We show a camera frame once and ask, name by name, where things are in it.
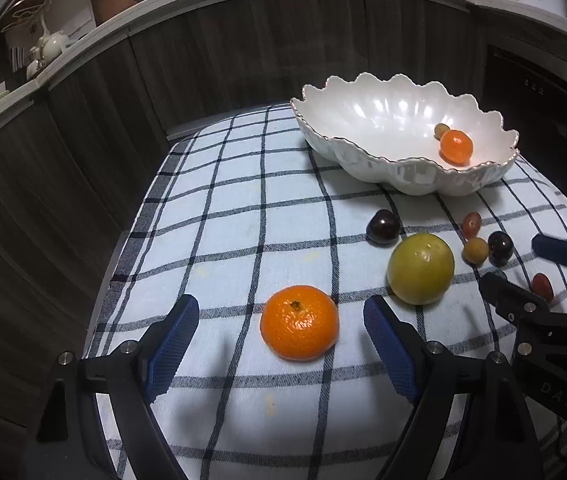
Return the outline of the small red grape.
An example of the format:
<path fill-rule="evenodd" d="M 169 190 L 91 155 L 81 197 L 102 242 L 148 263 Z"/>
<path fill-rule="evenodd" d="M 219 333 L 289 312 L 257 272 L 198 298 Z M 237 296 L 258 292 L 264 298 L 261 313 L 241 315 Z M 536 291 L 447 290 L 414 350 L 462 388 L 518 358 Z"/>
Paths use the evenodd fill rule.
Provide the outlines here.
<path fill-rule="evenodd" d="M 482 217 L 476 211 L 469 212 L 465 218 L 463 218 L 461 225 L 461 232 L 466 240 L 471 240 L 471 238 L 476 237 L 477 233 L 480 231 L 482 226 Z"/>

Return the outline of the dark wood cabinet front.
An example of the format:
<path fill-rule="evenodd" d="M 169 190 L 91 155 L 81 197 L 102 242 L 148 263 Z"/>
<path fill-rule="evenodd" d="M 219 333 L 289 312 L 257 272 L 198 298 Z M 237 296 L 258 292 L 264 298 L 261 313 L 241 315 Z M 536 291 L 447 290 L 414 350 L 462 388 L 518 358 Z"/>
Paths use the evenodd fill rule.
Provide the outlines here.
<path fill-rule="evenodd" d="M 0 119 L 0 479 L 18 474 L 52 359 L 84 342 L 169 131 L 366 70 L 500 110 L 567 192 L 567 34 L 462 0 L 171 4 Z"/>

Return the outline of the tan longan fruit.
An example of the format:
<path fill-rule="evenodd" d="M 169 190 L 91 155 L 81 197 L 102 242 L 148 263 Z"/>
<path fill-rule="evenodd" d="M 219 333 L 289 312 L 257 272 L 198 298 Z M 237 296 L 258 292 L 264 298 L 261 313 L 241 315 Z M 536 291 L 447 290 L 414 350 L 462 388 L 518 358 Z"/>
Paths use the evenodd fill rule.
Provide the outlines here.
<path fill-rule="evenodd" d="M 481 237 L 471 237 L 462 249 L 462 258 L 472 266 L 481 266 L 489 258 L 489 244 Z"/>

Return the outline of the large orange mandarin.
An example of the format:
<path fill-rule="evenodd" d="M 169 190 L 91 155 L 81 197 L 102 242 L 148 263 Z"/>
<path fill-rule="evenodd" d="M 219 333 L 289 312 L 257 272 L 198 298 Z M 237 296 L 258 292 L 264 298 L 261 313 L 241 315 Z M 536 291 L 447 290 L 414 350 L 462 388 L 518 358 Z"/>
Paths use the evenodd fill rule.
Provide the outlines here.
<path fill-rule="evenodd" d="M 267 347 L 281 359 L 314 361 L 339 338 L 339 310 L 322 290 L 294 285 L 266 301 L 259 329 Z"/>

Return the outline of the dark blue round berry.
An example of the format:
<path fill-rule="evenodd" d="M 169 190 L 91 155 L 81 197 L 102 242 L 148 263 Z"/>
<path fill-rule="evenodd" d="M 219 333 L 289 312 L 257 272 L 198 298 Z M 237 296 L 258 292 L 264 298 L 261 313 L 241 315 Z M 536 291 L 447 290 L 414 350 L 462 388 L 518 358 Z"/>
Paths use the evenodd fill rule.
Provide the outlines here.
<path fill-rule="evenodd" d="M 504 231 L 492 232 L 487 245 L 489 245 L 489 261 L 493 266 L 505 266 L 515 251 L 511 237 Z"/>

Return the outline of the red oval grape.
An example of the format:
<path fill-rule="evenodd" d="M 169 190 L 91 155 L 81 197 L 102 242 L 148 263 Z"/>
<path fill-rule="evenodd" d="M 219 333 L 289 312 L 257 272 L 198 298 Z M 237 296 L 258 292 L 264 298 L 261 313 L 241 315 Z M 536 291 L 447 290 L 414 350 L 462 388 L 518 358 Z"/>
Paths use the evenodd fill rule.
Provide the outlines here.
<path fill-rule="evenodd" d="M 553 285 L 544 273 L 535 274 L 531 281 L 531 291 L 549 304 L 553 301 Z"/>

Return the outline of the white teapot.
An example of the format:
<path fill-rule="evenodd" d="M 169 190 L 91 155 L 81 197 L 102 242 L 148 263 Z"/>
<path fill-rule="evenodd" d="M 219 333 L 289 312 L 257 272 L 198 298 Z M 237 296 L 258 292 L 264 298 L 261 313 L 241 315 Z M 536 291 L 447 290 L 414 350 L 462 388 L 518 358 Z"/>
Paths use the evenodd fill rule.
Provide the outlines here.
<path fill-rule="evenodd" d="M 29 51 L 30 62 L 26 67 L 26 79 L 31 80 L 44 68 L 58 58 L 70 45 L 72 41 L 63 32 L 44 34 L 35 47 Z"/>

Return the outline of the small orange mandarin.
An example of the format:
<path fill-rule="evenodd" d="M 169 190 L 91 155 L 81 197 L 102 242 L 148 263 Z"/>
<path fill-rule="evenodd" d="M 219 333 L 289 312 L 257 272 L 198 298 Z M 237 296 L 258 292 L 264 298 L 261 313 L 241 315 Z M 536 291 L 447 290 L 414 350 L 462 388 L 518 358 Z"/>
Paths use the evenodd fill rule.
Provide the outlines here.
<path fill-rule="evenodd" d="M 474 152 L 472 139 L 461 130 L 447 130 L 440 140 L 443 159 L 455 166 L 467 166 Z"/>

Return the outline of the green round fruit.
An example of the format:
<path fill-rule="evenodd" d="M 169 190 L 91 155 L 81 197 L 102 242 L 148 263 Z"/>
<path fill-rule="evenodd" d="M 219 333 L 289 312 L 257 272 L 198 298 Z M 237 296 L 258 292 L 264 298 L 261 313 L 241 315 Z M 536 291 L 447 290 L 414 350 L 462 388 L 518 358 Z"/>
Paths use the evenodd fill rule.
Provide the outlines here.
<path fill-rule="evenodd" d="M 426 306 L 445 295 L 454 273 L 454 254 L 445 240 L 417 233 L 394 249 L 387 265 L 387 284 L 405 304 Z"/>

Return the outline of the checkered white kitchen cloth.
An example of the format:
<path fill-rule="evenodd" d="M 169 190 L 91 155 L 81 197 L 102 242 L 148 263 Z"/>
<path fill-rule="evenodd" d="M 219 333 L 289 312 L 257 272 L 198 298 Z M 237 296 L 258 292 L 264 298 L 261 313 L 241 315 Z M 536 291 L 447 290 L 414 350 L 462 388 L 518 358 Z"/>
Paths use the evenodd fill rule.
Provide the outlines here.
<path fill-rule="evenodd" d="M 365 330 L 363 307 L 387 296 L 391 250 L 367 224 L 393 211 L 402 236 L 463 248 L 470 212 L 482 236 L 515 244 L 504 271 L 521 287 L 544 274 L 567 312 L 567 269 L 532 238 L 567 240 L 567 199 L 525 160 L 466 197 L 407 196 L 352 178 L 304 141 L 289 106 L 216 122 L 177 142 L 140 205 L 102 301 L 90 356 L 137 339 L 174 302 L 198 299 L 200 323 L 153 411 L 191 479 L 371 479 L 410 412 Z M 312 362 L 278 358 L 260 336 L 275 292 L 311 285 L 340 311 L 340 336 Z"/>

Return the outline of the white scalloped ceramic bowl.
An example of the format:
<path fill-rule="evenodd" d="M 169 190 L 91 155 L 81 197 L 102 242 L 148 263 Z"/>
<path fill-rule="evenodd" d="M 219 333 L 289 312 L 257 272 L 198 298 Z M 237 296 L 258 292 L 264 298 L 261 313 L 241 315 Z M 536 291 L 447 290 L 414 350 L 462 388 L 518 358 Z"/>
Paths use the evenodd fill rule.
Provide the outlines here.
<path fill-rule="evenodd" d="M 331 76 L 320 88 L 306 84 L 290 105 L 318 155 L 359 181 L 386 183 L 407 195 L 470 195 L 504 177 L 520 155 L 518 131 L 505 129 L 500 112 L 485 112 L 471 94 L 453 96 L 438 81 Z M 440 124 L 472 140 L 463 165 L 443 159 L 435 136 Z"/>

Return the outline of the tan longan in bowl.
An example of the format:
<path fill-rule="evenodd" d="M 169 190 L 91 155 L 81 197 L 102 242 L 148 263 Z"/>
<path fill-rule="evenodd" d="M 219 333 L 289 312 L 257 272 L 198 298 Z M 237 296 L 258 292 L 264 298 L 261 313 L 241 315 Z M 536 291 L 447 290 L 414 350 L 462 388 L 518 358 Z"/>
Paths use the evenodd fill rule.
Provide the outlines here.
<path fill-rule="evenodd" d="M 436 140 L 441 140 L 442 136 L 449 130 L 448 125 L 443 124 L 440 122 L 434 128 L 434 136 Z"/>

